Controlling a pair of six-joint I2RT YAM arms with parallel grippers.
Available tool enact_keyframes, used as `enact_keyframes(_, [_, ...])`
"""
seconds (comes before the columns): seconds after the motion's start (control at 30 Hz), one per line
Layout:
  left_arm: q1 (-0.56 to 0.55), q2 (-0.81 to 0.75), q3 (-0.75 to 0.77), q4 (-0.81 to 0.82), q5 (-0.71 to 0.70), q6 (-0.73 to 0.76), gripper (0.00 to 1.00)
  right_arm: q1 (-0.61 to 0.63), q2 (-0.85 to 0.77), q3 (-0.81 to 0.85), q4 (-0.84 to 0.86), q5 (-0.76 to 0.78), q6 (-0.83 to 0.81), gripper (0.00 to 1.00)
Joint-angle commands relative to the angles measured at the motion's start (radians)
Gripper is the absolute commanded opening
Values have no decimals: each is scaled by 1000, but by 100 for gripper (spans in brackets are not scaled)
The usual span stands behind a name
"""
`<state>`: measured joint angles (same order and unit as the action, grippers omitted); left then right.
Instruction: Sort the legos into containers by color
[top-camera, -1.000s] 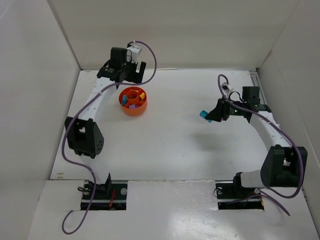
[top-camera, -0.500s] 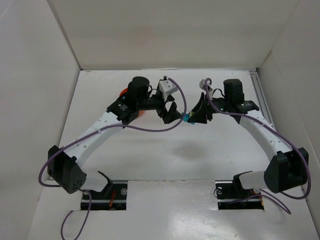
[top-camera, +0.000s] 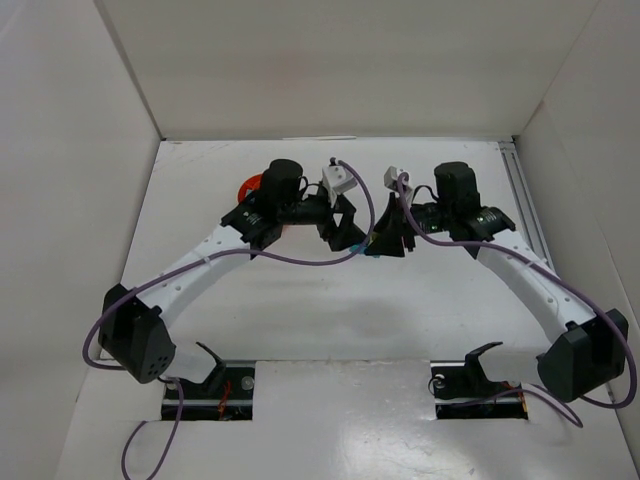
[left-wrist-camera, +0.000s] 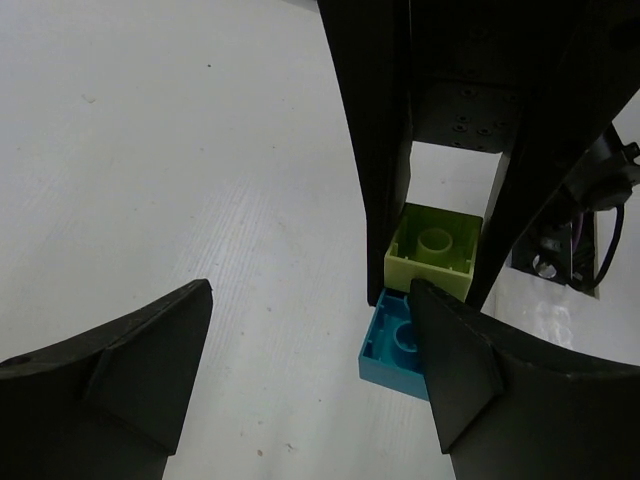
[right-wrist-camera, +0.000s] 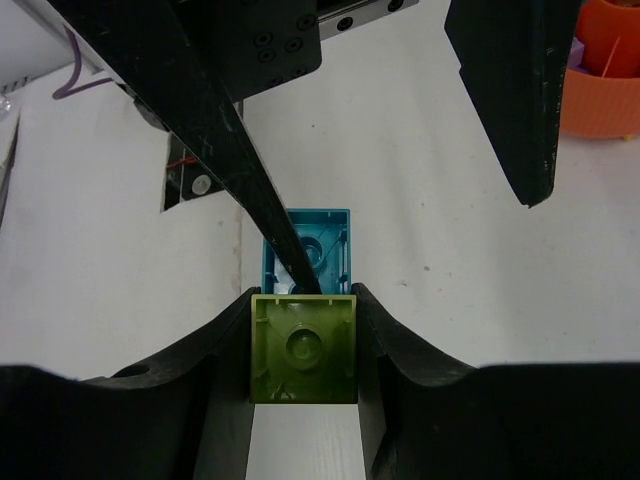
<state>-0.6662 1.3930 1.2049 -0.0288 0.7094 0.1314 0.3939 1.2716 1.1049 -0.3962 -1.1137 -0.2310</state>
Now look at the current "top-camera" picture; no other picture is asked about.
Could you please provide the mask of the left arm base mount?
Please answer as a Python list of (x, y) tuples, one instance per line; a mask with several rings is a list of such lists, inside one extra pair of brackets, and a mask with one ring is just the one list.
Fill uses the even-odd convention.
[(176, 387), (166, 383), (161, 419), (175, 420), (179, 406), (182, 406), (181, 421), (251, 421), (256, 362), (225, 361), (203, 343), (197, 342), (196, 345), (215, 360), (216, 368), (202, 384), (180, 380), (184, 396), (182, 403), (179, 403)]

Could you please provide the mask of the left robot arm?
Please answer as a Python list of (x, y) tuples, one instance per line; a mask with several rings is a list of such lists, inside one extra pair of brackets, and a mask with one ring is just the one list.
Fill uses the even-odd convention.
[(226, 364), (202, 343), (179, 346), (170, 329), (200, 295), (225, 275), (256, 257), (285, 262), (269, 252), (288, 226), (316, 227), (335, 264), (348, 261), (369, 243), (372, 233), (355, 223), (349, 190), (366, 186), (344, 161), (331, 160), (313, 194), (303, 168), (276, 159), (259, 185), (224, 215), (214, 230), (168, 270), (134, 288), (112, 287), (90, 336), (113, 359), (111, 369), (128, 372), (138, 383), (185, 381), (204, 391), (221, 383)]

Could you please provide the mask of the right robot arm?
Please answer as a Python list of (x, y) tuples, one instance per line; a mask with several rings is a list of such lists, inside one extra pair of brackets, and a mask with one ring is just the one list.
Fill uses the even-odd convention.
[(416, 204), (409, 174), (396, 167), (385, 172), (391, 194), (367, 254), (402, 257), (415, 248), (417, 237), (435, 246), (461, 247), (509, 288), (549, 343), (544, 352), (492, 342), (468, 353), (473, 395), (489, 383), (511, 381), (542, 384), (559, 400), (572, 402), (627, 373), (629, 391), (613, 405), (628, 406), (637, 393), (638, 373), (626, 318), (617, 310), (603, 311), (564, 282), (533, 252), (509, 216), (483, 205), (468, 164), (443, 163), (434, 176), (432, 201)]

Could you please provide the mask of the turquoise lego brick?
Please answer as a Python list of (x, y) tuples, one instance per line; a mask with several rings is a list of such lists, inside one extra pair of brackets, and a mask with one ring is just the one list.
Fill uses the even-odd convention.
[(349, 252), (354, 253), (356, 255), (363, 255), (363, 256), (376, 258), (376, 259), (380, 258), (379, 254), (368, 253), (367, 247), (364, 245), (353, 245), (349, 248)]

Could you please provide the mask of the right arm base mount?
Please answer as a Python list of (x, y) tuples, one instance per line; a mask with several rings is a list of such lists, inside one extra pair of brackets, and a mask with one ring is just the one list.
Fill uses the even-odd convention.
[(463, 360), (430, 362), (428, 390), (435, 399), (438, 420), (527, 420), (528, 411), (521, 392), (493, 399), (512, 390), (506, 382), (487, 378), (480, 364), (485, 352), (501, 345), (491, 342), (467, 353)]

